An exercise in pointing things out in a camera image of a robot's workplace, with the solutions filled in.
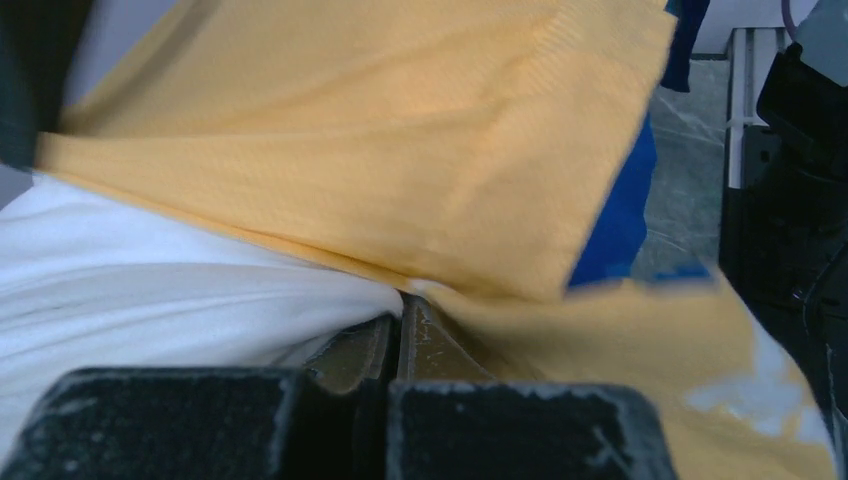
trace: folded fabric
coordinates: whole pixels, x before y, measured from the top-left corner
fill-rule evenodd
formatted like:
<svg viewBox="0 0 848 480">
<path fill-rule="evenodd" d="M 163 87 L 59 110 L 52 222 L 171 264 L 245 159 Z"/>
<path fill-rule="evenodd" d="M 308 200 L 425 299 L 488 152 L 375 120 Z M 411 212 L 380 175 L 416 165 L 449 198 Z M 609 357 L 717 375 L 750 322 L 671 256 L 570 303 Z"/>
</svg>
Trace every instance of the folded fabric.
<svg viewBox="0 0 848 480">
<path fill-rule="evenodd" d="M 835 478 L 801 373 L 720 276 L 563 298 L 665 67 L 664 6 L 181 2 L 40 167 L 422 293 L 504 379 L 631 385 L 683 479 Z"/>
<path fill-rule="evenodd" d="M 0 210 L 0 464 L 35 400 L 91 366 L 299 365 L 391 287 L 36 175 Z"/>
</svg>

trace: yellow fabric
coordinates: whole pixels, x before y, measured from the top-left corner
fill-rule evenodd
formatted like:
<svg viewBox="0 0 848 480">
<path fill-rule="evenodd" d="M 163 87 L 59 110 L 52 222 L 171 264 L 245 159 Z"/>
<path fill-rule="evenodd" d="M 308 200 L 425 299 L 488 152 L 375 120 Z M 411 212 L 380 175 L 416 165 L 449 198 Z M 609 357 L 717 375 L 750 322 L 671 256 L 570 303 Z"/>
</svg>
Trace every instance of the yellow fabric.
<svg viewBox="0 0 848 480">
<path fill-rule="evenodd" d="M 502 378 L 645 393 L 684 480 L 834 478 L 802 435 L 814 403 L 785 353 L 766 377 L 803 401 L 782 434 L 732 399 L 692 407 L 762 373 L 726 284 L 562 300 L 664 66 L 663 6 L 184 1 L 69 112 L 68 134 L 44 137 L 40 167 L 402 290 L 446 285 L 420 291 Z"/>
</svg>

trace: gray wall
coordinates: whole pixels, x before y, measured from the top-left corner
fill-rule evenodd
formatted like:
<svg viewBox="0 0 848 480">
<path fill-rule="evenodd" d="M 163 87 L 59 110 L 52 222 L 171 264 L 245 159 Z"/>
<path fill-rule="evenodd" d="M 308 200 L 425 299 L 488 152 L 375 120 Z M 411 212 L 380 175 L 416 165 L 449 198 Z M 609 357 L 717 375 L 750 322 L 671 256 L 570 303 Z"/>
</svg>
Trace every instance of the gray wall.
<svg viewBox="0 0 848 480">
<path fill-rule="evenodd" d="M 74 103 L 91 90 L 174 3 L 176 0 L 100 0 L 74 62 L 67 102 Z M 29 185 L 27 175 L 0 165 L 0 208 Z"/>
</svg>

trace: concrete floor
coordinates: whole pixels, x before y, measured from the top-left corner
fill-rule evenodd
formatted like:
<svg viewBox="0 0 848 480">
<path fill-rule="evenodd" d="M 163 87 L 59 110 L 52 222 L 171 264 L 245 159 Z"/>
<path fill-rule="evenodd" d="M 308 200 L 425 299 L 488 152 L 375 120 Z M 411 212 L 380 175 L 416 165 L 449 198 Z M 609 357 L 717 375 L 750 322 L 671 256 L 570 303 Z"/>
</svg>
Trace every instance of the concrete floor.
<svg viewBox="0 0 848 480">
<path fill-rule="evenodd" d="M 696 61 L 691 93 L 660 88 L 651 100 L 659 160 L 636 277 L 681 263 L 718 260 L 729 75 L 727 61 Z"/>
</svg>

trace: machine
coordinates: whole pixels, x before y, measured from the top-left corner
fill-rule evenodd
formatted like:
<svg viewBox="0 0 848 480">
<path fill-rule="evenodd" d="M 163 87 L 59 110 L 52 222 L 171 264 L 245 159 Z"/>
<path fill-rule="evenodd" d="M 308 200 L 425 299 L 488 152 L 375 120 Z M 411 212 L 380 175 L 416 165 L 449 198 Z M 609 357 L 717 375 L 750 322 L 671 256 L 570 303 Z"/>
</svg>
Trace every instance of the machine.
<svg viewBox="0 0 848 480">
<path fill-rule="evenodd" d="M 807 375 L 837 450 L 848 412 L 848 2 L 737 30 L 720 263 Z"/>
</svg>

